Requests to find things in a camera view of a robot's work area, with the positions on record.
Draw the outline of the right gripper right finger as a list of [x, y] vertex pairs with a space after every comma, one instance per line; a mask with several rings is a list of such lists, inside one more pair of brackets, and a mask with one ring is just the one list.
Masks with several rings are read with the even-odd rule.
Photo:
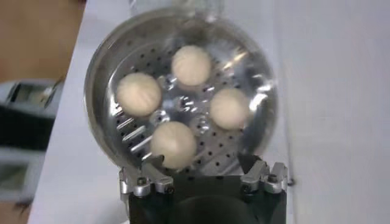
[[269, 194], [287, 193], [288, 169], [284, 163], [276, 162], [272, 167], [256, 155], [238, 155], [244, 172], [240, 176], [240, 193], [243, 195], [265, 191]]

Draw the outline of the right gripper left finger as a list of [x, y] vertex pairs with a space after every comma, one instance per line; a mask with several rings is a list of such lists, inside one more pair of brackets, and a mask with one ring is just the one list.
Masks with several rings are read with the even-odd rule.
[[158, 170], [165, 157], [153, 156], [141, 163], [139, 168], [127, 165], [119, 171], [119, 192], [121, 196], [133, 194], [136, 197], [146, 197], [152, 190], [160, 194], [174, 192], [174, 179]]

